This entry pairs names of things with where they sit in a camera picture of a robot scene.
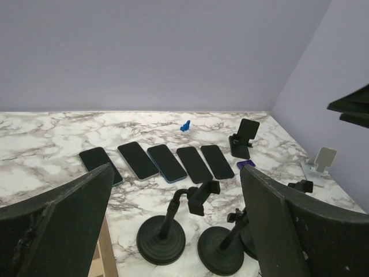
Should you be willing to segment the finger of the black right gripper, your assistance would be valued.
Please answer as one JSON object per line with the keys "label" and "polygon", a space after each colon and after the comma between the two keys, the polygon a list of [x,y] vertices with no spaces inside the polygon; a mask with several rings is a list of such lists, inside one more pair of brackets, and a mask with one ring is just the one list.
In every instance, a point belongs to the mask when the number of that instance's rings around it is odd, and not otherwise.
{"label": "finger of the black right gripper", "polygon": [[369,85],[329,103],[327,109],[340,113],[340,121],[369,127]]}

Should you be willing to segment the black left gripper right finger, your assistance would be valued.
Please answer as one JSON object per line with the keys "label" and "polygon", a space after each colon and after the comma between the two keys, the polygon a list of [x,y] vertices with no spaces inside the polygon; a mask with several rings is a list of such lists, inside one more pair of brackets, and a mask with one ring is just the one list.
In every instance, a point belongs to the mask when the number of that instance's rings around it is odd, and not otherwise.
{"label": "black left gripper right finger", "polygon": [[255,167],[240,171],[262,276],[368,276],[368,214],[325,203]]}

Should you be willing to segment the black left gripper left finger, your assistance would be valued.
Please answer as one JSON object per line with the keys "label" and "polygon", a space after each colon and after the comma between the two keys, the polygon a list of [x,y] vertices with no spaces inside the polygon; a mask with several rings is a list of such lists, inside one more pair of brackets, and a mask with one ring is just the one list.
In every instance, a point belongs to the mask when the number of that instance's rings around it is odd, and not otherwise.
{"label": "black left gripper left finger", "polygon": [[1,276],[88,276],[110,198],[107,163],[1,208]]}

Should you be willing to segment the tall black round phone stand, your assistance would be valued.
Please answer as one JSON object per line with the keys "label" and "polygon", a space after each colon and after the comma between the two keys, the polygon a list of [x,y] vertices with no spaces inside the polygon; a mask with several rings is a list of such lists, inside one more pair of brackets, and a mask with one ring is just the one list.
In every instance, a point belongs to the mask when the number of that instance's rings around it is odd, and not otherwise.
{"label": "tall black round phone stand", "polygon": [[[296,189],[302,193],[312,193],[313,192],[314,183],[308,180],[301,180],[297,183],[289,183],[288,187]],[[254,245],[254,241],[251,235],[250,225],[247,226],[240,232],[239,240],[243,247],[244,252],[253,258],[254,260],[258,260],[256,248]]]}

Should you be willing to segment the teal smartphone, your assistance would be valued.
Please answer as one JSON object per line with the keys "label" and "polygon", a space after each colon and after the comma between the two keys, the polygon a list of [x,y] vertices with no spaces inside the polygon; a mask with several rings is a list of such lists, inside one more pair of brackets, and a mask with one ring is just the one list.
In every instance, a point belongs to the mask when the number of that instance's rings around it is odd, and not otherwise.
{"label": "teal smartphone", "polygon": [[116,168],[110,157],[107,155],[103,147],[88,149],[80,152],[78,155],[87,171],[92,171],[101,165],[110,163],[114,170],[113,186],[118,186],[123,183],[123,178],[121,174],[119,173],[118,169]]}

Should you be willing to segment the black smartphone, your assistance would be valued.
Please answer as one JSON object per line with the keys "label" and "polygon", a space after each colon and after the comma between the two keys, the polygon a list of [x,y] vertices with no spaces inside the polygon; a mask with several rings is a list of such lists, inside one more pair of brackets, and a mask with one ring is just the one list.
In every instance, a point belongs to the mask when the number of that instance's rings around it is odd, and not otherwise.
{"label": "black smartphone", "polygon": [[138,180],[143,181],[159,174],[159,169],[138,142],[120,145],[118,151]]}
{"label": "black smartphone", "polygon": [[195,147],[178,148],[176,153],[194,184],[201,184],[213,179],[213,175]]}
{"label": "black smartphone", "polygon": [[216,179],[231,179],[235,176],[217,145],[203,145],[201,146],[201,152]]}

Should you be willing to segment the black round-base phone stand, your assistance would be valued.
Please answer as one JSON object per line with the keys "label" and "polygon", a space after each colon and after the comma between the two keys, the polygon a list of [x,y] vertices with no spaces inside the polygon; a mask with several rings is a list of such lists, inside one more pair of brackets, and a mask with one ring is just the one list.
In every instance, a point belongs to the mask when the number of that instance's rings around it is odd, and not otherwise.
{"label": "black round-base phone stand", "polygon": [[169,265],[182,255],[186,236],[183,227],[174,217],[185,195],[189,213],[204,216],[204,202],[211,194],[220,193],[219,181],[205,181],[200,187],[178,189],[171,199],[166,215],[153,216],[140,226],[136,243],[141,256],[154,265]]}

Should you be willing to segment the blue-edged smartphone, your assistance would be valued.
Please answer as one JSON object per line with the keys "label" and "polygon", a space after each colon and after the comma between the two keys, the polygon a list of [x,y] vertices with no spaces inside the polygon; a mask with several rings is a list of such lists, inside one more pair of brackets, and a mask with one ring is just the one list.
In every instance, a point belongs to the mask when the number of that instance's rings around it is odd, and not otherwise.
{"label": "blue-edged smartphone", "polygon": [[147,153],[169,184],[187,177],[185,169],[165,144],[149,147]]}

